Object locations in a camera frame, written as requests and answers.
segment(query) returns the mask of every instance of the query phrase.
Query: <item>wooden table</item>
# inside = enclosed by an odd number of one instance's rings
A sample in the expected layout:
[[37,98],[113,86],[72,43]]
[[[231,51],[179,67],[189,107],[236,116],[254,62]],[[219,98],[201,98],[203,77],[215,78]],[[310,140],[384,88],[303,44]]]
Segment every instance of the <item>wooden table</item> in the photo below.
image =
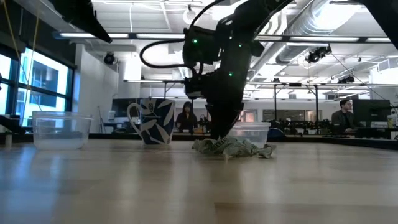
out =
[[397,223],[396,152],[277,143],[226,164],[191,145],[0,150],[0,223]]

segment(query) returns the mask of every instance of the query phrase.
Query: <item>mug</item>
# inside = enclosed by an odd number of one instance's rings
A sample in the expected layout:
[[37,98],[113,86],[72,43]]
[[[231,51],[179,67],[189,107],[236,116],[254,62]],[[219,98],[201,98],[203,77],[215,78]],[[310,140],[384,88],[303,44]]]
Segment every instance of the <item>mug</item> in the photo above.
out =
[[[140,111],[140,128],[134,124],[130,116],[131,108]],[[144,144],[167,145],[171,142],[174,129],[175,102],[166,99],[141,99],[140,104],[131,103],[127,107],[127,117],[131,126],[140,135]]]

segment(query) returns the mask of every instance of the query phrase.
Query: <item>crumpled cloth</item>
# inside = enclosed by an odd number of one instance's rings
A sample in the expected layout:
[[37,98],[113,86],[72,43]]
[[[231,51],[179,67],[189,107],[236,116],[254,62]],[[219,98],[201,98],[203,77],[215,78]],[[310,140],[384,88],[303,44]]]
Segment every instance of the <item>crumpled cloth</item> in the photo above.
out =
[[234,137],[226,136],[220,140],[195,140],[192,149],[208,155],[224,155],[226,159],[228,159],[230,156],[250,157],[255,155],[270,159],[272,152],[274,152],[276,149],[276,146],[265,144],[263,148],[258,148],[256,145],[251,144],[251,142],[247,139],[239,142]]

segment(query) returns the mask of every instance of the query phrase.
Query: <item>security camera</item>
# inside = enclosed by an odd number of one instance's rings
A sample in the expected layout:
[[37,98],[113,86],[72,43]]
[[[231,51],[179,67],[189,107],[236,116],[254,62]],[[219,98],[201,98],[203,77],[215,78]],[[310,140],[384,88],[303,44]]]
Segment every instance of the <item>security camera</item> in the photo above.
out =
[[114,52],[108,52],[105,55],[104,63],[107,65],[114,65],[118,62],[118,59],[114,56]]

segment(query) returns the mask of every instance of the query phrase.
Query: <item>plastic container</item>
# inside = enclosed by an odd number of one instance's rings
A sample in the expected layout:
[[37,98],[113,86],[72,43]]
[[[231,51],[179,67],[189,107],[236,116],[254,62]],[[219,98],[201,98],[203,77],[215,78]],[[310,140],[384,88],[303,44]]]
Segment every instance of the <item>plastic container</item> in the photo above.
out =
[[92,116],[72,112],[33,111],[33,140],[37,149],[69,150],[88,140]]
[[264,144],[267,143],[270,126],[271,124],[267,122],[237,122],[229,132],[229,135],[235,137],[238,141],[248,139],[257,147],[264,147]]

